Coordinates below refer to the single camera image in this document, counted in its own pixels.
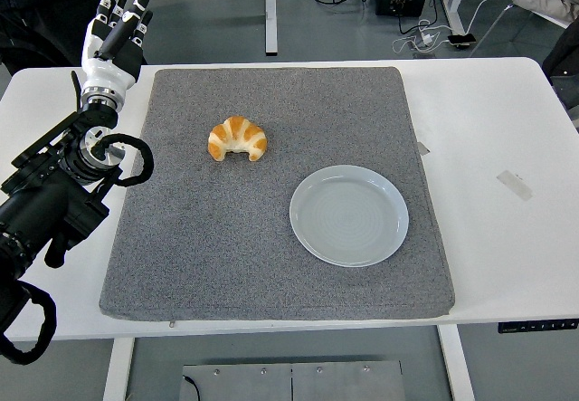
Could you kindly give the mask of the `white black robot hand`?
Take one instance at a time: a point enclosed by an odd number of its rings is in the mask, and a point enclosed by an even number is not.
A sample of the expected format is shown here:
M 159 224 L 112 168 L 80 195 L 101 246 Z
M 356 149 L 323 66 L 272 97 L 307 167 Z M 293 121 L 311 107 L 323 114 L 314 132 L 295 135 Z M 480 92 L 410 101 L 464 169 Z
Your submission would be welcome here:
M 81 67 L 82 87 L 103 88 L 120 95 L 137 81 L 144 64 L 143 43 L 153 13 L 150 0 L 100 0 L 89 23 Z

